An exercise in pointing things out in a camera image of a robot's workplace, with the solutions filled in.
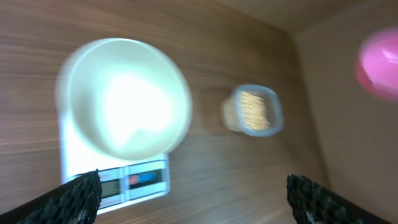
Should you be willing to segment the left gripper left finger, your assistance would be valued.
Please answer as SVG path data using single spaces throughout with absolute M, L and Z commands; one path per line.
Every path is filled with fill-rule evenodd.
M 1 224 L 93 224 L 101 197 L 99 171 L 90 171 L 1 214 Z

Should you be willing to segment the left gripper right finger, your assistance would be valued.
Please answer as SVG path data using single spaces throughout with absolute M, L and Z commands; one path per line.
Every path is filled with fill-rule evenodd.
M 303 175 L 287 176 L 287 201 L 298 224 L 391 224 Z

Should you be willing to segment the pink plastic measuring scoop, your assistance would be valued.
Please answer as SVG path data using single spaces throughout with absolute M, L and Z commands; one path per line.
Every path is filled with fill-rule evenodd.
M 397 102 L 397 27 L 379 30 L 364 39 L 355 72 L 368 93 Z

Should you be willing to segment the white digital kitchen scale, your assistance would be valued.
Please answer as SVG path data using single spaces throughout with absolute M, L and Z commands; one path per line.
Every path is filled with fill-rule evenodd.
M 99 171 L 103 191 L 98 215 L 162 197 L 170 190 L 166 154 L 141 161 L 99 154 L 79 137 L 69 115 L 60 117 L 60 164 L 63 184 L 89 171 Z

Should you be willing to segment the white bowl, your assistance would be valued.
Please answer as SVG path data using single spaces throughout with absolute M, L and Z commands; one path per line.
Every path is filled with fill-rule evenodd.
M 192 122 L 182 71 L 138 40 L 99 39 L 76 49 L 60 67 L 56 96 L 84 143 L 122 160 L 173 151 Z

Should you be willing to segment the clear plastic container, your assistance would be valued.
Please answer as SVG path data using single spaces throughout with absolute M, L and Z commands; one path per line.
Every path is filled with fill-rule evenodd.
M 277 93 L 265 86 L 237 86 L 221 106 L 223 124 L 230 131 L 254 137 L 268 137 L 284 128 Z

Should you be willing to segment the soybeans in container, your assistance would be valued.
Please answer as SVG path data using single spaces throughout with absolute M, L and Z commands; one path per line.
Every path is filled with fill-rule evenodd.
M 260 96 L 240 91 L 227 98 L 222 107 L 224 125 L 231 131 L 263 131 L 270 126 L 266 106 Z

